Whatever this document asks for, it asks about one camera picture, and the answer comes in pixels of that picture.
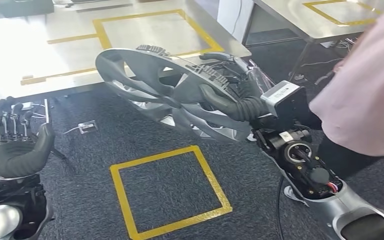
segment red wire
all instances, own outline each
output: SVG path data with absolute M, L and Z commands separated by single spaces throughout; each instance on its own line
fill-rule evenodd
M 327 186 L 328 186 L 330 189 L 332 189 L 332 192 L 333 192 L 334 194 L 336 194 L 336 193 L 338 192 L 337 189 L 336 189 L 336 187 L 334 186 L 333 183 L 329 182 L 329 183 L 327 184 Z

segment silver hubcap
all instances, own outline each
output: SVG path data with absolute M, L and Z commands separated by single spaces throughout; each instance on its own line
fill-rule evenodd
M 204 107 L 206 103 L 199 89 L 201 84 L 236 101 L 226 91 L 225 82 L 210 80 L 205 74 L 174 62 L 165 51 L 158 51 L 149 51 L 149 46 L 146 50 L 108 49 L 96 58 L 96 68 L 113 91 L 157 122 L 222 142 L 242 141 L 248 136 L 248 123 L 234 121 L 218 110 Z M 135 79 L 128 77 L 125 66 L 133 72 Z M 164 69 L 171 69 L 181 77 L 170 84 L 162 83 L 160 76 Z

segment white table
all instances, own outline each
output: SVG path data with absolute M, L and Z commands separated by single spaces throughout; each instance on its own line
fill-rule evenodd
M 197 64 L 209 62 L 198 58 L 205 52 L 251 55 L 193 0 L 56 6 L 47 17 L 0 19 L 0 99 L 31 101 L 92 90 L 103 82 L 95 70 L 103 49 L 141 44 Z
M 383 11 L 384 0 L 220 0 L 217 20 L 247 47 L 305 40 L 291 80 L 312 44 L 356 37 Z M 291 31 L 273 34 L 284 29 Z M 247 41 L 259 32 L 270 39 Z

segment robotic arm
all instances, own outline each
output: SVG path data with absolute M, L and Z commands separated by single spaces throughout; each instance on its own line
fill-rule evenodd
M 228 61 L 216 52 L 201 58 Z M 232 102 L 200 85 L 206 101 L 232 119 L 250 123 L 258 146 L 313 210 L 329 239 L 384 240 L 384 211 L 358 196 L 312 148 L 309 129 L 300 124 L 309 112 L 305 88 L 288 81 L 272 86 L 262 81 L 264 73 L 252 62 L 229 59 L 242 69 L 243 83 L 261 91 Z
M 33 134 L 33 112 L 0 100 L 0 240 L 37 240 L 53 210 L 37 172 L 48 161 L 55 134 L 49 123 Z

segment white label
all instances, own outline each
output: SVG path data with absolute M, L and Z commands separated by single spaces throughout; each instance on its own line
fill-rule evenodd
M 300 86 L 295 85 L 293 83 L 287 83 L 285 86 L 281 87 L 279 90 L 277 90 L 275 93 L 270 95 L 268 99 L 276 104 L 289 94 L 291 94 L 293 91 L 297 90 Z
M 289 134 L 289 132 L 287 131 L 284 131 L 284 132 L 281 132 L 279 133 L 279 136 L 287 143 L 287 142 L 290 142 L 292 140 L 294 140 L 294 138 Z

